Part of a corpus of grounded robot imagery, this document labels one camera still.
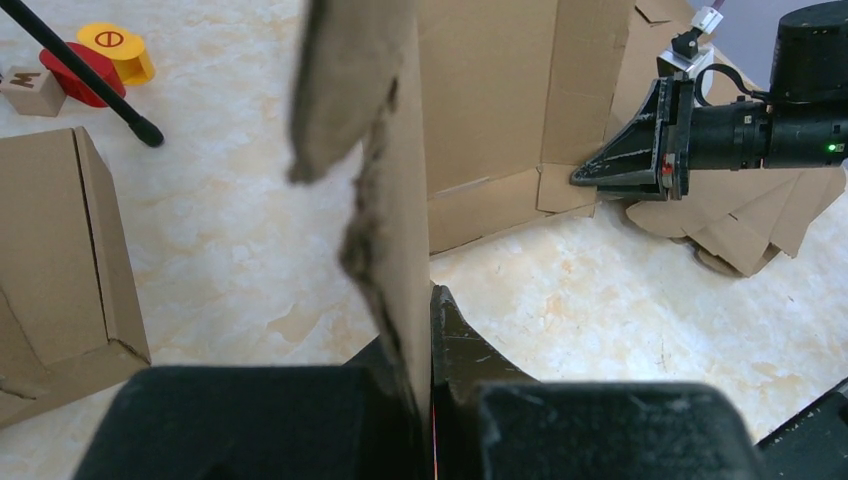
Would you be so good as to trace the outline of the large cardboard box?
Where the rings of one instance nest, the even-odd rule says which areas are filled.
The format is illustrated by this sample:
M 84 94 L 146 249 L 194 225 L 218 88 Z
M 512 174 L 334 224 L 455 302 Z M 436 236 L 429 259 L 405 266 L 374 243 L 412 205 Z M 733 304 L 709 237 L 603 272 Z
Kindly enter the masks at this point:
M 415 419 L 429 409 L 428 256 L 595 202 L 630 1 L 310 1 L 291 106 L 294 183 L 353 148 L 340 263 Z

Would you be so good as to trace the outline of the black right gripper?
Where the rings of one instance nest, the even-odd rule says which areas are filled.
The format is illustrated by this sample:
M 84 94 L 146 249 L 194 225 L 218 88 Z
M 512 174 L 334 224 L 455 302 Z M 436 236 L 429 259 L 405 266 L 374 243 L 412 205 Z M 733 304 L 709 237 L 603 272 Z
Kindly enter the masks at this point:
M 767 155 L 770 116 L 763 102 L 740 96 L 726 105 L 697 107 L 695 81 L 656 79 L 637 114 L 571 174 L 570 184 L 622 199 L 670 200 L 689 191 L 694 170 L 758 169 Z M 663 174 L 672 125 L 672 174 Z

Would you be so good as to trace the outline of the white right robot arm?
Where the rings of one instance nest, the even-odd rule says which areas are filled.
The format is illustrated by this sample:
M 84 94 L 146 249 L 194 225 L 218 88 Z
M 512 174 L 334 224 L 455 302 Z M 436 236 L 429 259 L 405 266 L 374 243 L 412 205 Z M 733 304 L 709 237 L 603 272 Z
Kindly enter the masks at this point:
M 694 171 L 837 167 L 847 158 L 844 1 L 780 18 L 767 91 L 720 63 L 658 73 L 633 118 L 573 171 L 572 185 L 680 200 Z

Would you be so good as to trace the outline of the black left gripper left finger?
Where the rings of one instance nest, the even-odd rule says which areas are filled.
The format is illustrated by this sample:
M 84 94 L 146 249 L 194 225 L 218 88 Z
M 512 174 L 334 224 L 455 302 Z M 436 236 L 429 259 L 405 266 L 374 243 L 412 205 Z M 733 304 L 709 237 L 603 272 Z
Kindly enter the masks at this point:
M 420 479 L 378 341 L 341 365 L 163 366 L 113 399 L 78 479 Z

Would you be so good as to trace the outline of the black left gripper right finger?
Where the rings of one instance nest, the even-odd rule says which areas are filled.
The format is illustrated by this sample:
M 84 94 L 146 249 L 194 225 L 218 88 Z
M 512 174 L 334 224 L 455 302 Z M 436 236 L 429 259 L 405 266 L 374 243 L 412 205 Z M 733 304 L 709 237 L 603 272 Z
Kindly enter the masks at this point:
M 687 382 L 543 382 L 431 296 L 439 479 L 762 479 L 740 414 Z

